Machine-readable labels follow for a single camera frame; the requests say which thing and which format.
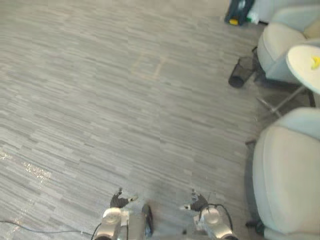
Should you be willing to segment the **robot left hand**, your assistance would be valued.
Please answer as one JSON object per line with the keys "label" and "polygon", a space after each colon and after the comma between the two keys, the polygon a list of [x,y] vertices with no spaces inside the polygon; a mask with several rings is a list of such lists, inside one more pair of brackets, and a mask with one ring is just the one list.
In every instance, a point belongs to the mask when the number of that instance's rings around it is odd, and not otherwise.
{"label": "robot left hand", "polygon": [[126,205],[128,205],[131,202],[134,202],[138,199],[137,195],[128,197],[128,198],[123,198],[120,197],[120,195],[122,194],[122,188],[120,187],[117,192],[112,196],[111,200],[110,200],[110,208],[119,208],[122,209],[124,208]]}

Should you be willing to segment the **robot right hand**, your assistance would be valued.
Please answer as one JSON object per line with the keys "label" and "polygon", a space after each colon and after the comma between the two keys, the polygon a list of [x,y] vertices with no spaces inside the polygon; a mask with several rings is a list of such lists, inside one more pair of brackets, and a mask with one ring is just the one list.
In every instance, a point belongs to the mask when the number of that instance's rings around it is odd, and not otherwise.
{"label": "robot right hand", "polygon": [[194,188],[191,190],[191,200],[192,200],[191,204],[184,204],[179,209],[194,211],[194,212],[201,212],[203,209],[206,209],[209,207],[209,203],[205,199],[205,197],[202,194],[197,193]]}

